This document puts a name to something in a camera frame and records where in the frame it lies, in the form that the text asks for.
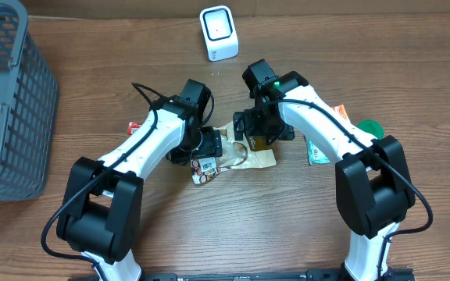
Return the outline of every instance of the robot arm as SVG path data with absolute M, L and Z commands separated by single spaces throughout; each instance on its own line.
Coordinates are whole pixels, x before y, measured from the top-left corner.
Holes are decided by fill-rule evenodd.
M 286 93 L 284 99 L 313 102 L 329 112 L 347 131 L 368 148 L 376 139 L 370 133 L 366 133 L 344 120 L 337 112 L 332 110 L 317 95 L 312 86 L 299 86 Z M 306 105 L 282 102 L 279 104 L 280 117 L 286 124 L 302 132 L 309 138 L 332 163 L 339 162 L 347 153 L 356 155 L 362 151 L 354 142 L 348 142 L 348 137 L 339 130 L 324 114 Z M 393 222 L 378 232 L 374 238 L 359 235 L 351 231 L 350 250 L 345 259 L 345 269 L 348 274 L 358 281 L 374 281 L 377 279 L 377 261 L 380 255 L 383 237 L 395 231 L 399 223 Z M 387 259 L 390 244 L 387 244 L 384 260 L 381 268 L 383 273 L 387 272 Z
M 287 92 L 284 99 L 313 102 L 329 112 L 345 129 L 352 132 L 360 142 L 367 147 L 373 145 L 371 140 L 375 139 L 375 136 L 360 130 L 344 120 L 319 98 L 312 86 L 298 86 Z M 348 142 L 348 137 L 324 114 L 314 108 L 309 108 L 306 105 L 282 102 L 279 104 L 279 113 L 286 124 L 292 125 L 302 132 L 332 163 L 342 160 L 343 155 L 347 153 L 357 154 L 362 150 L 354 142 Z
M 157 116 L 159 119 L 157 129 L 137 150 L 128 156 L 125 162 L 122 162 L 115 168 L 116 171 L 121 173 L 131 171 L 145 180 L 163 156 L 177 147 L 184 139 L 185 121 L 178 117 L 177 114 L 160 109 L 157 111 Z M 99 161 L 103 161 L 104 166 L 114 163 L 123 153 L 147 134 L 153 123 L 154 112 L 150 111 L 145 122 L 130 138 L 116 150 L 103 155 Z
M 376 280 L 383 237 L 398 228 L 407 209 L 414 205 L 414 195 L 319 109 L 296 102 L 314 104 L 330 114 L 360 143 L 410 180 L 402 146 L 393 137 L 376 140 L 344 120 L 296 72 L 277 76 L 260 60 L 250 65 L 242 77 L 250 89 L 250 97 L 255 99 L 255 107 L 234 114 L 236 138 L 244 133 L 246 137 L 265 137 L 269 143 L 271 137 L 282 139 L 286 128 L 293 126 L 335 164 L 337 207 L 352 230 L 342 275 L 350 280 Z M 367 171 L 371 169 L 381 169 L 381 174 L 370 180 Z M 389 244 L 381 265 L 383 274 L 389 273 L 388 250 Z
M 216 137 L 220 132 L 202 127 L 210 97 L 211 91 L 204 84 L 189 80 L 180 96 L 155 101 L 155 129 L 90 191 L 95 196 L 111 197 L 110 208 L 91 202 L 89 194 L 82 194 L 59 216 L 57 236 L 83 256 L 94 259 L 108 281 L 138 281 L 141 277 L 141 267 L 134 261 L 131 248 L 138 232 L 143 182 L 161 158 L 166 154 L 179 160 L 221 156 L 220 138 Z M 98 161 L 77 160 L 70 171 L 63 202 L 144 138 L 154 121 L 154 112 L 150 111 L 137 132 L 117 149 Z

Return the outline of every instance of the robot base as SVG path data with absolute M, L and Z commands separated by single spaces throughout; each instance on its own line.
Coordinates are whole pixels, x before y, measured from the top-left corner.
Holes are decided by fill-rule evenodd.
M 383 281 L 415 281 L 412 269 L 388 267 Z M 147 275 L 143 281 L 355 281 L 341 264 L 340 269 L 309 269 L 306 272 L 240 273 L 177 276 L 176 274 Z

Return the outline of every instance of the black joint motor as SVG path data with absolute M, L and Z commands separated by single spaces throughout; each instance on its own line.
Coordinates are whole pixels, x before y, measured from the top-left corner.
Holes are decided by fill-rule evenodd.
M 103 162 L 85 157 L 77 160 L 70 170 L 63 204 L 104 169 Z M 109 264 L 123 260 L 138 232 L 143 182 L 133 172 L 112 171 L 90 192 L 116 192 L 110 208 L 90 201 L 90 194 L 82 194 L 59 216 L 57 236 L 75 251 L 98 254 Z
M 249 97 L 255 99 L 255 107 L 234 113 L 235 139 L 242 140 L 244 134 L 265 137 L 267 145 L 276 140 L 292 141 L 295 130 L 282 120 L 278 105 L 265 106 L 265 103 L 280 100 L 287 92 L 298 86 L 308 86 L 309 82 L 296 72 L 276 75 L 264 59 L 248 66 L 242 79 L 249 88 Z
M 222 155 L 220 132 L 211 126 L 202 126 L 210 97 L 211 90 L 205 84 L 189 79 L 180 96 L 163 103 L 161 108 L 178 114 L 186 122 L 184 139 L 166 156 L 171 162 L 185 164 L 191 158 Z
M 392 136 L 375 140 L 372 151 L 347 154 L 335 165 L 336 204 L 347 226 L 359 235 L 373 238 L 393 222 L 401 222 L 415 203 L 414 193 L 395 174 L 371 161 L 377 153 L 409 182 L 411 181 L 404 150 Z M 370 180 L 366 169 L 380 170 Z

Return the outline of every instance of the snack bag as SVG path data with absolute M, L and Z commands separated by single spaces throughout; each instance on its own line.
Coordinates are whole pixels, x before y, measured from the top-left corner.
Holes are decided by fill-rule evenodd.
M 191 161 L 195 184 L 208 183 L 232 169 L 266 168 L 277 164 L 273 151 L 265 145 L 264 137 L 235 140 L 233 121 L 215 130 L 220 131 L 223 155 Z

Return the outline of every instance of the green lid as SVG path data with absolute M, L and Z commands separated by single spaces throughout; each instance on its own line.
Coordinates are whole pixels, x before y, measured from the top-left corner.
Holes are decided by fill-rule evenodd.
M 364 120 L 357 125 L 357 128 L 374 135 L 378 140 L 381 140 L 384 136 L 383 127 L 374 120 Z

